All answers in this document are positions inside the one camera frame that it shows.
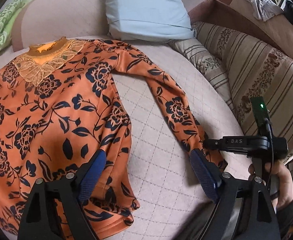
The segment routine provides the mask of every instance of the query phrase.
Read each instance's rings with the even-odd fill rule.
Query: gold lace applique
[[[27,54],[22,54],[17,57],[13,61],[13,64],[17,68],[20,76],[24,78],[26,82],[38,86],[43,79],[71,60],[85,45],[85,41],[78,40],[69,40],[68,43],[70,43],[70,45],[66,50],[62,51],[52,60],[47,61],[43,65],[36,63],[36,59]]]

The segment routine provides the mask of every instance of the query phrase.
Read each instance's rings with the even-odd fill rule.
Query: blue gripper pad
[[[196,150],[191,151],[190,163],[192,169],[195,172],[206,196],[213,202],[217,203],[219,200],[217,182],[208,170],[207,164],[209,164],[209,162],[204,155],[200,155],[203,155],[202,152],[197,152]]]
[[[100,178],[102,171],[106,165],[106,153],[103,150],[98,150],[98,156],[92,163],[88,172],[85,174],[84,178],[81,181],[80,185],[80,194],[78,200],[82,203],[85,200],[88,200],[94,190],[95,185],[97,184],[98,179]]]

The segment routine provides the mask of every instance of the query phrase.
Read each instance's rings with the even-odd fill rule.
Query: human hand
[[[271,163],[266,163],[265,169],[267,172],[270,172],[270,167]],[[249,166],[249,180],[254,178],[254,172],[254,166],[251,164]],[[293,181],[291,173],[282,162],[275,161],[271,174],[279,177],[279,198],[272,201],[272,204],[277,210],[281,210],[293,201]]]

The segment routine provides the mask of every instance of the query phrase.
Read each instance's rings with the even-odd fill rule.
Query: black sleeve
[[[284,209],[277,211],[281,238],[284,237],[293,222],[293,201]]]

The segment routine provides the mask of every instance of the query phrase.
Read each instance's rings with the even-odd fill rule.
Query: striped cushion
[[[263,96],[275,136],[288,141],[293,158],[293,60],[247,34],[208,23],[196,23],[197,39],[226,68],[236,117],[246,135],[254,135],[250,97]]]
[[[201,72],[235,114],[228,75],[221,59],[212,56],[197,39],[171,41],[169,45],[185,56]]]

